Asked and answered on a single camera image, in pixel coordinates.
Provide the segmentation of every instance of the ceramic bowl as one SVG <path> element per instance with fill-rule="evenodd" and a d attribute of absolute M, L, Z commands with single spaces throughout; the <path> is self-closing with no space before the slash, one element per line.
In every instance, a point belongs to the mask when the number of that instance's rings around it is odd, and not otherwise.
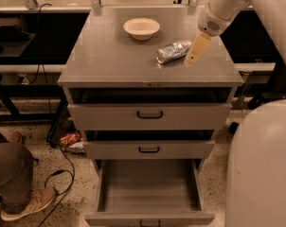
<path fill-rule="evenodd" d="M 136 18 L 127 21 L 124 24 L 124 29 L 131 34 L 134 39 L 145 41 L 160 29 L 160 25 L 153 19 Z"/>

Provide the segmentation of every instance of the foil-wrapped object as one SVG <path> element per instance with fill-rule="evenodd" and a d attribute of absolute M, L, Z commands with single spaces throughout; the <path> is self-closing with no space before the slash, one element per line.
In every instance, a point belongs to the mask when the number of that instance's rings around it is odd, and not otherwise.
<path fill-rule="evenodd" d="M 156 59 L 164 64 L 177 58 L 185 56 L 191 46 L 191 41 L 184 40 L 166 45 L 156 51 Z"/>

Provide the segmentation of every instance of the cabinet top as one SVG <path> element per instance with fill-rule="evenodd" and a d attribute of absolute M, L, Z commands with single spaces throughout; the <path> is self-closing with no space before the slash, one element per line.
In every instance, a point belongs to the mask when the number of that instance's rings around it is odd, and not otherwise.
<path fill-rule="evenodd" d="M 241 85 L 220 37 L 214 37 L 205 54 L 191 67 L 184 58 L 161 65 L 156 50 L 168 44 L 193 40 L 200 31 L 202 8 L 98 8 L 92 9 L 59 79 L 70 83 L 131 83 L 171 85 L 174 83 L 231 83 Z M 133 18 L 151 18 L 160 30 L 147 41 L 133 39 L 124 29 Z"/>

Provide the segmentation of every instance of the shoe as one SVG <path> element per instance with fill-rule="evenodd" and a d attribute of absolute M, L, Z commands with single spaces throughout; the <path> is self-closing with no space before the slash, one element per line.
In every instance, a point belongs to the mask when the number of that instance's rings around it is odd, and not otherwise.
<path fill-rule="evenodd" d="M 22 134 L 18 131 L 13 132 L 8 139 L 11 143 L 22 144 Z"/>
<path fill-rule="evenodd" d="M 1 211 L 1 219 L 3 221 L 14 221 L 18 218 L 37 213 L 45 209 L 56 197 L 56 191 L 53 187 L 48 187 L 43 190 L 36 190 L 31 193 L 31 200 L 25 210 L 17 215 L 10 215 Z"/>

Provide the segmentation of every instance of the white robot body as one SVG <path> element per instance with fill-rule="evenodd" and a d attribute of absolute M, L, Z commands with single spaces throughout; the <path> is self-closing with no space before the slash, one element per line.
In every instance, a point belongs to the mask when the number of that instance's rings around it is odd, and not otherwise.
<path fill-rule="evenodd" d="M 225 227 L 286 227 L 286 99 L 244 118 L 228 161 Z"/>
<path fill-rule="evenodd" d="M 250 5 L 286 63 L 286 0 L 210 0 L 200 14 L 198 28 L 210 36 L 218 36 Z"/>
<path fill-rule="evenodd" d="M 198 28 L 224 32 L 252 5 L 286 64 L 286 0 L 210 0 Z M 286 227 L 286 99 L 247 115 L 228 163 L 225 227 Z"/>

